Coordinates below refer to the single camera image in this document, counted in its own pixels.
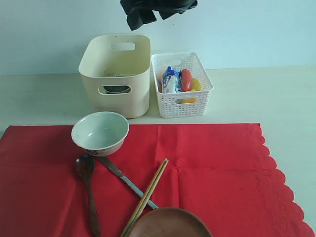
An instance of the white basket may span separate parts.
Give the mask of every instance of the white basket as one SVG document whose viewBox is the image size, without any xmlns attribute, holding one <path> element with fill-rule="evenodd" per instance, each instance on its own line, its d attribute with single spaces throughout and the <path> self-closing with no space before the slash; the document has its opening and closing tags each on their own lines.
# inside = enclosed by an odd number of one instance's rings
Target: white basket
<svg viewBox="0 0 316 237">
<path fill-rule="evenodd" d="M 178 118 L 199 116 L 206 112 L 209 96 L 213 85 L 202 66 L 198 56 L 193 52 L 154 54 L 151 57 L 156 85 L 160 116 L 163 118 Z M 189 69 L 192 77 L 199 80 L 201 91 L 163 94 L 158 91 L 157 77 L 168 66 L 179 70 Z M 178 104 L 180 99 L 195 98 L 193 103 Z"/>
<path fill-rule="evenodd" d="M 79 72 L 96 111 L 112 111 L 126 118 L 142 116 L 149 108 L 150 40 L 134 34 L 104 35 L 88 45 Z M 112 94 L 105 86 L 129 86 Z"/>
</svg>

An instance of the wooden plate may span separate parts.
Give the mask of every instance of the wooden plate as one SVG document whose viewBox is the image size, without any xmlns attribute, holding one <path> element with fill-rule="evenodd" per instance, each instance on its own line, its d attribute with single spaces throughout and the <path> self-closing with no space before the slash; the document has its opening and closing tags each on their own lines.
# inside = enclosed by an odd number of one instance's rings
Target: wooden plate
<svg viewBox="0 0 316 237">
<path fill-rule="evenodd" d="M 206 225 L 192 213 L 162 207 L 142 216 L 129 237 L 212 237 Z"/>
</svg>

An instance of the tabletop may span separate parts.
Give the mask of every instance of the tabletop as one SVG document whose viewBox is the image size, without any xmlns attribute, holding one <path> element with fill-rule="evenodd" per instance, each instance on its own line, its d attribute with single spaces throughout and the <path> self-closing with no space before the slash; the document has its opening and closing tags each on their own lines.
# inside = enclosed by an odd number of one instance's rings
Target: tabletop
<svg viewBox="0 0 316 237">
<path fill-rule="evenodd" d="M 150 108 L 130 124 L 260 123 L 265 145 L 316 231 L 316 66 L 207 70 L 214 85 L 205 115 L 161 118 Z M 80 75 L 0 77 L 0 137 L 9 125 L 72 125 L 94 112 Z"/>
</svg>

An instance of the wooden chopsticks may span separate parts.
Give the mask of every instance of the wooden chopsticks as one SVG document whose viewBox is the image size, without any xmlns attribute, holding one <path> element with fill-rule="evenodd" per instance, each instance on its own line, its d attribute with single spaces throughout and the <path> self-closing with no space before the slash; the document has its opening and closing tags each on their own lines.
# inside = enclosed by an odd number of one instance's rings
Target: wooden chopsticks
<svg viewBox="0 0 316 237">
<path fill-rule="evenodd" d="M 161 163 L 161 165 L 159 166 L 159 169 L 157 170 L 152 181 L 150 182 L 149 186 L 147 187 L 143 197 L 140 199 L 134 213 L 132 214 L 131 218 L 129 219 L 129 221 L 128 221 L 127 225 L 125 226 L 123 233 L 120 235 L 120 237 L 128 236 L 130 230 L 132 229 L 132 227 L 134 226 L 134 224 L 136 223 L 136 221 L 138 220 L 138 218 L 142 214 L 143 210 L 145 209 L 145 206 L 147 205 L 151 195 L 153 194 L 153 192 L 156 188 L 156 185 L 157 185 L 164 169 L 166 168 L 168 162 L 169 162 L 169 160 L 167 158 L 165 158 L 163 160 L 163 162 Z"/>
</svg>

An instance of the table knife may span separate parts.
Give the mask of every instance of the table knife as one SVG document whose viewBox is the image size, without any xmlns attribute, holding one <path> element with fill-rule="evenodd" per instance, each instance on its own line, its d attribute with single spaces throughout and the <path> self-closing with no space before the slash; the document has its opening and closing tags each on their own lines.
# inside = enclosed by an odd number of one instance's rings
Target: table knife
<svg viewBox="0 0 316 237">
<path fill-rule="evenodd" d="M 97 158 L 110 172 L 115 174 L 118 178 L 123 180 L 140 198 L 143 197 L 144 193 L 132 182 L 127 178 L 122 171 L 117 168 L 117 166 L 109 160 L 107 157 L 98 157 Z M 158 209 L 159 207 L 151 200 L 148 201 L 148 206 L 152 209 Z"/>
</svg>

